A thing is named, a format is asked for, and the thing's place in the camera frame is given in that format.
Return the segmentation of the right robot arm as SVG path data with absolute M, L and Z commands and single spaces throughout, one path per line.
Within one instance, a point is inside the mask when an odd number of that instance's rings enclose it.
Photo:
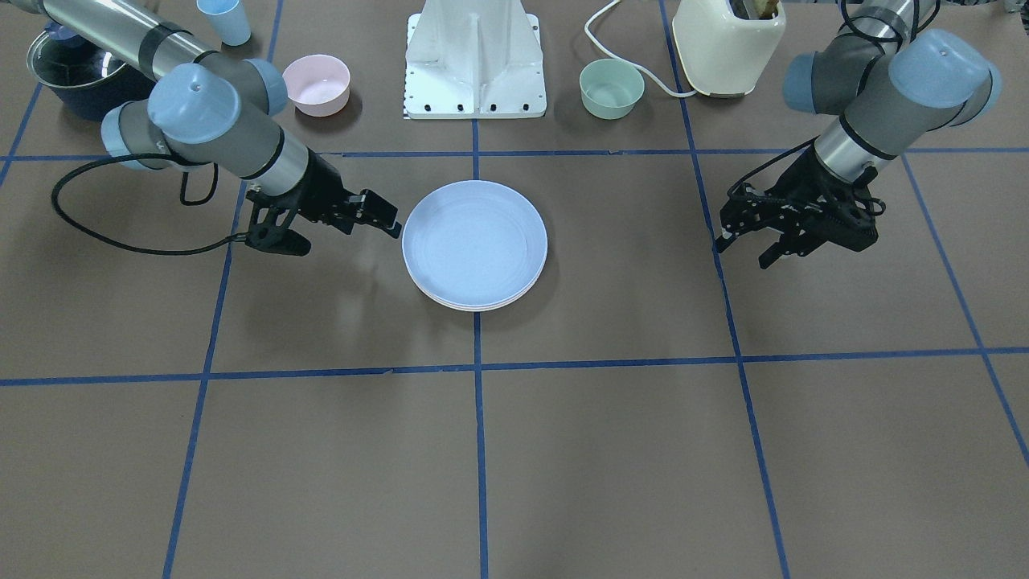
M 246 184 L 252 203 L 242 233 L 215 242 L 301 257 L 311 242 L 291 226 L 297 217 L 350 234 L 356 226 L 400 238 L 396 206 L 364 188 L 348 191 L 338 168 L 276 122 L 288 102 L 280 71 L 261 59 L 236 61 L 176 23 L 133 1 L 17 1 L 17 10 L 66 26 L 154 81 L 143 101 L 105 114 L 108 157 L 67 173 L 51 190 L 56 215 L 85 232 L 59 202 L 73 179 L 115 162 L 143 170 L 188 172 L 212 165 Z

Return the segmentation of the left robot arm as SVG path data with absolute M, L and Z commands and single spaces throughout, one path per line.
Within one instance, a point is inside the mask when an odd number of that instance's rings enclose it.
M 839 3 L 842 25 L 823 51 L 788 66 L 786 105 L 833 121 L 787 150 L 793 159 L 769 188 L 744 175 L 718 213 L 723 253 L 741 236 L 772 230 L 758 257 L 767 269 L 824 244 L 863 252 L 878 241 L 885 204 L 870 192 L 879 173 L 924 134 L 965 125 L 1001 95 L 999 69 L 973 45 L 931 23 L 938 1 Z

